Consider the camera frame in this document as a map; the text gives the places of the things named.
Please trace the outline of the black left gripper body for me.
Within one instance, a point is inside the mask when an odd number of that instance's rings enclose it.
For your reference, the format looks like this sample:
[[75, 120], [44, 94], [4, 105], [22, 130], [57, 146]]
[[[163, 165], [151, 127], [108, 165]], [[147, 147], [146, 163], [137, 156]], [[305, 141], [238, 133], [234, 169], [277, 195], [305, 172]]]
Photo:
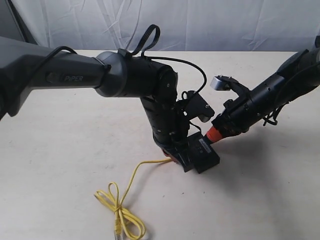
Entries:
[[176, 99], [161, 102], [159, 98], [142, 97], [140, 101], [159, 147], [167, 150], [187, 144], [190, 124]]

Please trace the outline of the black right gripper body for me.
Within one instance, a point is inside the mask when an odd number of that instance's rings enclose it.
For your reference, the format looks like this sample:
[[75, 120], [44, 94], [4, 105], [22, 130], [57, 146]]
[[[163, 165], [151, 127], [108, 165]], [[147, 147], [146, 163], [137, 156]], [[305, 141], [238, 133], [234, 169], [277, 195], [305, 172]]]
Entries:
[[284, 85], [283, 77], [268, 77], [254, 89], [250, 90], [250, 98], [237, 97], [227, 100], [224, 111], [212, 121], [212, 126], [233, 126], [245, 133], [260, 120], [264, 125], [278, 124], [277, 117], [285, 103], [275, 103], [277, 94]]

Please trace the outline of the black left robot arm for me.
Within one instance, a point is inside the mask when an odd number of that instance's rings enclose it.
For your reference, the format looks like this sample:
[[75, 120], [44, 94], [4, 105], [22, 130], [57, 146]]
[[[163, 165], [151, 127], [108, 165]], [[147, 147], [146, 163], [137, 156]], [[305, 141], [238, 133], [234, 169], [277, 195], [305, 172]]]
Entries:
[[6, 37], [0, 39], [0, 114], [15, 116], [32, 90], [92, 88], [105, 98], [139, 98], [155, 143], [185, 171], [202, 173], [215, 161], [200, 133], [189, 135], [184, 114], [192, 97], [177, 99], [178, 75], [169, 65], [145, 56], [151, 25], [133, 52], [119, 49], [96, 57], [67, 46], [55, 49]]

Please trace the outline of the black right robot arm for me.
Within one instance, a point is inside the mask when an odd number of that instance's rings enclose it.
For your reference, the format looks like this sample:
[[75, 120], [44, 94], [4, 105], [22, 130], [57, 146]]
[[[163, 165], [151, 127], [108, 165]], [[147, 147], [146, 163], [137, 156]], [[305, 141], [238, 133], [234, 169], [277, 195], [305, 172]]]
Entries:
[[212, 83], [215, 90], [233, 91], [238, 97], [227, 100], [211, 122], [204, 136], [209, 144], [246, 133], [260, 120], [276, 126], [285, 105], [319, 87], [320, 38], [315, 38], [314, 49], [295, 53], [252, 90], [230, 76], [215, 76]]

